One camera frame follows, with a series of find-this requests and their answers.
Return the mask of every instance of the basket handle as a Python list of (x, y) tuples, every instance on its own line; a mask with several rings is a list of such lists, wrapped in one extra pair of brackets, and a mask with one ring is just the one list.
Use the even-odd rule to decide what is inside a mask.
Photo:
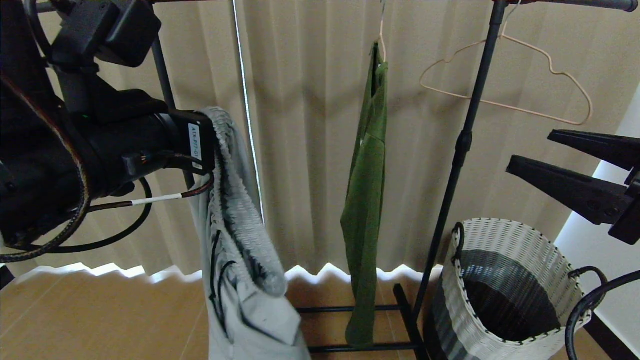
[[(568, 277), (578, 277), (581, 276), (582, 274), (589, 272), (589, 271), (593, 271), (594, 273), (596, 273), (598, 275), (598, 277), (600, 278), (600, 282), (602, 283), (602, 285), (606, 284), (607, 282), (609, 282), (607, 280), (607, 276), (602, 272), (602, 270), (600, 270), (599, 268), (595, 267), (595, 266), (585, 266), (583, 268), (579, 268), (579, 269), (575, 269), (571, 272), (569, 272), (569, 274), (567, 274)], [(592, 305), (590, 305), (588, 307), (588, 310), (595, 310), (596, 307), (598, 307), (602, 301), (604, 300), (604, 295), (606, 293), (602, 294), (601, 297), (596, 298)]]
[(465, 246), (465, 226), (461, 222), (456, 222), (456, 225), (453, 227), (452, 233), (456, 231), (460, 234), (460, 243), (458, 244), (458, 248), (456, 249), (456, 253), (451, 258), (451, 263), (456, 263), (456, 260), (460, 260), (462, 257), (462, 248)]

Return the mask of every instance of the laundry basket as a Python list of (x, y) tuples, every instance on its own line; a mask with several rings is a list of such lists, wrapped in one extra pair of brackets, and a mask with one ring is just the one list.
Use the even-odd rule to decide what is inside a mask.
[[(527, 225), (457, 223), (425, 324), (431, 360), (549, 359), (584, 296), (583, 272)], [(582, 314), (577, 327), (590, 318)]]

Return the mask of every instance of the beige hanger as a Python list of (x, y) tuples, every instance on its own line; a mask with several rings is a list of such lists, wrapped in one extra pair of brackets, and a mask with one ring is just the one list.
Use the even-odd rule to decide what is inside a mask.
[[(578, 83), (578, 81), (577, 81), (577, 80), (576, 80), (576, 79), (575, 79), (571, 74), (566, 73), (566, 72), (556, 72), (556, 71), (554, 70), (554, 68), (553, 68), (553, 61), (552, 61), (552, 59), (551, 59), (551, 55), (549, 55), (546, 51), (544, 51), (544, 50), (542, 50), (542, 49), (540, 49), (540, 48), (538, 48), (538, 47), (535, 47), (535, 46), (533, 46), (533, 45), (531, 45), (531, 44), (527, 44), (527, 43), (525, 43), (525, 42), (523, 42), (523, 41), (520, 41), (520, 40), (518, 40), (518, 39), (516, 39), (516, 38), (513, 38), (513, 37), (511, 37), (511, 36), (509, 36), (509, 35), (505, 35), (505, 34), (504, 34), (504, 32), (505, 32), (505, 30), (506, 30), (506, 28), (507, 28), (507, 21), (509, 20), (509, 16), (511, 16), (511, 14), (512, 14), (512, 13), (513, 13), (517, 8), (518, 8), (518, 5), (520, 5), (520, 3), (521, 3), (521, 2), (522, 2), (522, 0), (520, 0), (520, 1), (518, 2), (518, 4), (513, 8), (513, 10), (511, 10), (511, 12), (509, 12), (509, 15), (507, 15), (506, 20), (504, 21), (504, 27), (502, 28), (502, 33), (498, 36), (498, 39), (500, 39), (500, 38), (504, 38), (504, 39), (509, 40), (509, 41), (512, 41), (512, 42), (514, 42), (514, 43), (516, 43), (516, 44), (520, 44), (520, 45), (522, 45), (522, 46), (528, 47), (529, 49), (532, 49), (532, 50), (534, 50), (534, 51), (537, 51), (537, 52), (541, 53), (542, 55), (546, 56), (546, 57), (547, 57), (547, 60), (548, 60), (548, 62), (549, 62), (549, 71), (550, 71), (553, 75), (564, 75), (564, 76), (568, 77), (569, 79), (571, 79), (571, 81), (573, 81), (573, 83), (575, 84), (575, 86), (577, 86), (577, 88), (580, 90), (580, 92), (582, 92), (582, 94), (583, 94), (584, 98), (587, 100), (587, 104), (588, 104), (588, 106), (589, 106), (589, 111), (588, 111), (588, 113), (587, 113), (587, 117), (586, 117), (583, 121), (581, 121), (581, 122), (574, 122), (574, 121), (571, 121), (571, 120), (561, 119), (561, 118), (559, 118), (559, 117), (555, 117), (555, 116), (551, 116), (551, 115), (546, 115), (546, 114), (542, 114), (542, 113), (538, 113), (538, 112), (535, 112), (535, 111), (526, 110), (526, 109), (522, 109), (522, 108), (517, 108), (517, 107), (515, 107), (515, 106), (510, 106), (510, 105), (500, 104), (500, 103), (493, 102), (493, 101), (488, 101), (488, 100), (482, 100), (482, 99), (481, 99), (481, 100), (480, 100), (480, 102), (483, 102), (483, 103), (485, 103), (485, 104), (491, 104), (491, 105), (500, 106), (500, 107), (502, 107), (502, 108), (507, 108), (507, 109), (511, 109), (511, 110), (520, 111), (520, 112), (522, 112), (522, 113), (527, 113), (527, 114), (531, 114), (531, 115), (535, 115), (535, 116), (539, 116), (539, 117), (544, 117), (544, 118), (551, 119), (551, 120), (555, 120), (555, 121), (564, 122), (565, 124), (571, 124), (571, 125), (576, 125), (576, 126), (583, 125), (585, 122), (587, 122), (587, 121), (591, 118), (591, 114), (593, 113), (593, 103), (591, 102), (591, 98), (590, 98), (589, 94), (587, 94), (587, 92), (586, 92), (586, 91), (585, 91), (585, 89), (582, 87), (582, 85), (580, 85), (580, 84)], [(482, 40), (482, 41), (474, 42), (473, 44), (467, 45), (467, 46), (463, 47), (462, 49), (460, 49), (460, 50), (456, 51), (450, 59), (448, 59), (448, 60), (447, 60), (446, 58), (444, 58), (444, 59), (441, 59), (441, 60), (436, 61), (434, 64), (432, 64), (431, 66), (429, 66), (429, 67), (428, 67), (428, 68), (427, 68), (427, 69), (422, 73), (422, 75), (421, 75), (421, 77), (420, 77), (420, 85), (421, 85), (423, 88), (425, 88), (425, 89), (433, 90), (433, 91), (439, 92), (439, 93), (441, 93), (441, 94), (451, 95), (451, 96), (459, 97), (459, 98), (461, 98), (461, 99), (468, 99), (468, 100), (469, 100), (469, 99), (471, 99), (471, 97), (469, 97), (469, 96), (464, 96), (464, 95), (460, 95), (460, 94), (454, 94), (454, 93), (452, 93), (452, 92), (446, 92), (446, 91), (444, 91), (444, 90), (440, 90), (440, 89), (432, 88), (432, 87), (430, 87), (430, 86), (425, 85), (425, 84), (424, 84), (424, 83), (422, 83), (422, 82), (423, 82), (423, 80), (424, 80), (424, 76), (427, 74), (427, 72), (428, 72), (429, 70), (431, 70), (431, 68), (433, 68), (435, 65), (438, 65), (439, 63), (442, 63), (442, 62), (444, 62), (444, 63), (450, 63), (450, 62), (452, 62), (452, 61), (453, 61), (453, 59), (456, 57), (456, 55), (457, 55), (458, 53), (460, 53), (460, 52), (462, 52), (462, 51), (464, 51), (464, 50), (467, 50), (467, 49), (469, 49), (470, 47), (474, 47), (474, 46), (476, 46), (476, 45), (479, 45), (479, 44), (482, 44), (482, 43), (485, 43), (485, 42), (486, 42), (486, 39), (484, 39), (484, 40)]]
[(385, 38), (382, 37), (382, 27), (385, 23), (385, 8), (387, 7), (387, 0), (380, 0), (382, 3), (382, 15), (380, 15), (380, 34), (378, 39), (380, 40), (380, 46), (382, 50), (382, 62), (387, 62), (387, 48), (385, 47)]

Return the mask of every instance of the curtain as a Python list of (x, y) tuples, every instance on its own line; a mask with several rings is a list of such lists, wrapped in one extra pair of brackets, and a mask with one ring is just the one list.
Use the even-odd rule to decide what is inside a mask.
[[(492, 4), (387, 1), (387, 172), (378, 245), (378, 267), (385, 271), (401, 264), (422, 271), (468, 107), (466, 100), (423, 89), (420, 75), (431, 63), (483, 39)], [(237, 0), (241, 58), (231, 1), (166, 3), (155, 9), (163, 22), (160, 35), (178, 108), (221, 106), (245, 130), (247, 142), (251, 129), (265, 221), (285, 268), (300, 265), (316, 273), (331, 262), (347, 270), (339, 219), (381, 4)], [(51, 17), (44, 21), (52, 35), (59, 21), (46, 16)], [(550, 239), (557, 236), (570, 210), (504, 170), (511, 155), (518, 154), (593, 172), (597, 159), (546, 137), (553, 129), (569, 128), (615, 133), (640, 82), (640, 42), (632, 36), (640, 31), (639, 17), (640, 12), (561, 4), (518, 7), (507, 34), (548, 51), (556, 70), (573, 74), (593, 100), (593, 118), (576, 128), (480, 105), (447, 232), (457, 221), (498, 217), (529, 224)], [(426, 82), (470, 95), (482, 49), (477, 46), (450, 64), (437, 65)], [(119, 90), (142, 88), (162, 98), (151, 54), (137, 69), (100, 68), (101, 76)], [(483, 99), (583, 119), (587, 106), (580, 92), (547, 69), (542, 55), (500, 40)], [(184, 189), (177, 171), (149, 178), (154, 194)], [(132, 197), (142, 197), (141, 191)], [(140, 211), (92, 214), (70, 243), (115, 234)], [(143, 265), (149, 274), (177, 265), (190, 274), (199, 269), (197, 254), (188, 205), (175, 200), (154, 204), (147, 223), (120, 243), (76, 256), (43, 256), (13, 265), (12, 271), (82, 261), (89, 267)]]

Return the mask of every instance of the green shirt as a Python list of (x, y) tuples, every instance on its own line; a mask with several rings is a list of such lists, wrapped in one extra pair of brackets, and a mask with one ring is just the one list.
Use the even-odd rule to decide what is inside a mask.
[(347, 199), (340, 218), (351, 287), (356, 299), (346, 331), (347, 342), (352, 347), (366, 347), (373, 343), (376, 255), (385, 188), (387, 69), (388, 64), (380, 59), (378, 43), (374, 43), (351, 160)]

